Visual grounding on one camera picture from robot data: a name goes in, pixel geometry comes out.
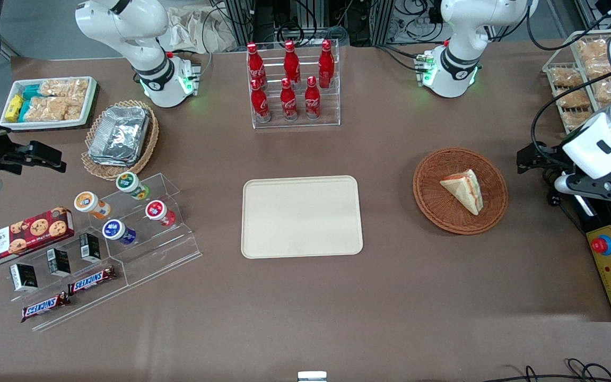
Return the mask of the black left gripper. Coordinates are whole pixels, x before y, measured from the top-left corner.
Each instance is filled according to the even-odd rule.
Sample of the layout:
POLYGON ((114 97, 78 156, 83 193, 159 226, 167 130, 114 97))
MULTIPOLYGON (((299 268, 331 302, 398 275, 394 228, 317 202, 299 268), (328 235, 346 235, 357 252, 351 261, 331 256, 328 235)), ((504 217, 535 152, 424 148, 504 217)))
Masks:
POLYGON ((542 144, 542 153, 528 144, 517 152, 517 174, 545 166, 560 171, 551 182, 559 193, 611 201, 611 140, 542 144))

